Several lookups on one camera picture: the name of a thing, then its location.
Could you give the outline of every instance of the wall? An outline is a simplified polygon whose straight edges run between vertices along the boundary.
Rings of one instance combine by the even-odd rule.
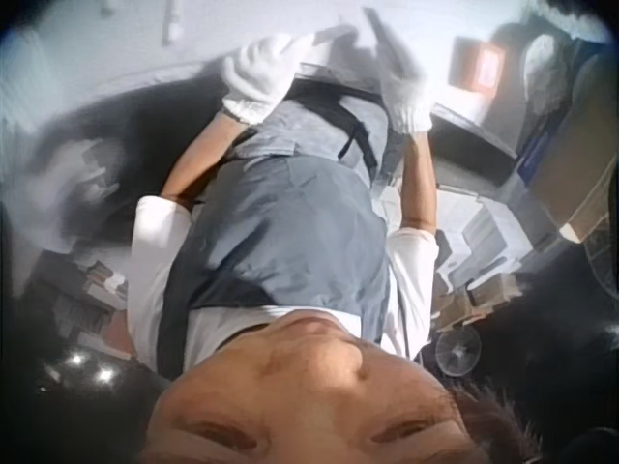
[[[518,22],[524,0],[186,0],[184,37],[163,44],[165,0],[119,0],[109,16],[101,2],[59,0],[36,30],[72,104],[92,97],[98,87],[128,76],[181,64],[208,62],[275,31],[302,34],[352,24],[358,37],[331,48],[321,45],[308,57],[353,73],[373,74],[375,38],[363,7],[376,8],[383,20],[411,43],[419,60],[444,87],[457,37],[487,41],[497,29]],[[442,89],[439,101],[469,119],[485,111],[486,101],[458,89]]]

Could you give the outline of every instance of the eye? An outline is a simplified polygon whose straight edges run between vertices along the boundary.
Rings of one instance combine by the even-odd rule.
[[[388,427],[378,435],[372,437],[374,443],[390,443],[395,440],[401,440],[406,437],[410,437],[422,430],[426,429],[430,424],[426,421],[409,420],[401,422],[397,425]]]
[[[252,437],[227,425],[210,422],[201,423],[194,427],[193,432],[230,450],[250,451],[257,446],[257,442]]]

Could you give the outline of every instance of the forearm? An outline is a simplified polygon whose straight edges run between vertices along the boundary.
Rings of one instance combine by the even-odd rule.
[[[195,197],[206,185],[209,171],[246,128],[246,125],[218,113],[176,161],[160,196],[191,210]]]
[[[436,179],[426,132],[405,144],[401,200],[402,227],[436,232]]]

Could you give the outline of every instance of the light fixture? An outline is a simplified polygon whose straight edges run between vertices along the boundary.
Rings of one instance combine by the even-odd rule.
[[[100,384],[109,384],[116,376],[116,371],[110,367],[102,367],[95,375],[95,380]]]
[[[86,355],[83,353],[73,353],[67,358],[67,364],[80,367],[86,362]]]

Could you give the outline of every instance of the hair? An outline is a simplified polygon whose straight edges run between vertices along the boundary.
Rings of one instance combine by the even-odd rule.
[[[526,464],[541,457],[540,440],[516,415],[514,403],[499,398],[496,391],[473,384],[447,388],[454,399],[466,431],[496,464]]]

